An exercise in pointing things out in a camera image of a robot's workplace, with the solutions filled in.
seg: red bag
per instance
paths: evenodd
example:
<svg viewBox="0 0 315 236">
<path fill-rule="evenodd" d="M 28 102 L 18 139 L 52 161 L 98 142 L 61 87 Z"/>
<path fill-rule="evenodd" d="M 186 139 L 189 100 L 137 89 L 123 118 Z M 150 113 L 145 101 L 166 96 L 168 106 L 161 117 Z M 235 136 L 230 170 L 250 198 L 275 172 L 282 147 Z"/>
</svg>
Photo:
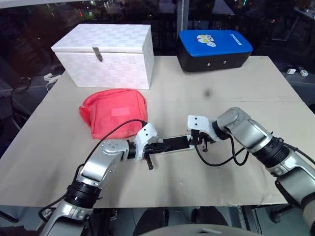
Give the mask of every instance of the red bag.
<svg viewBox="0 0 315 236">
<path fill-rule="evenodd" d="M 91 128 L 94 139 L 101 139 L 121 123 L 130 119 L 147 121 L 147 103 L 134 89 L 110 89 L 92 94 L 79 108 L 83 121 Z M 142 125 L 130 122 L 108 138 L 120 139 L 135 135 Z"/>
</svg>

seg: blue and black case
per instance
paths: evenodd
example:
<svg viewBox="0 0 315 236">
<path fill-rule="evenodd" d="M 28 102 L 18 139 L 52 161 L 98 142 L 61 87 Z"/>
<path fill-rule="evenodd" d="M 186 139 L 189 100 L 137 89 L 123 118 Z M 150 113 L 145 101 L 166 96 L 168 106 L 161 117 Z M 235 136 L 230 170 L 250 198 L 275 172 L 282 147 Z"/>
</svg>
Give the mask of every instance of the blue and black case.
<svg viewBox="0 0 315 236">
<path fill-rule="evenodd" d="M 177 41 L 177 58 L 184 71 L 241 67 L 252 46 L 233 30 L 184 30 Z"/>
</svg>

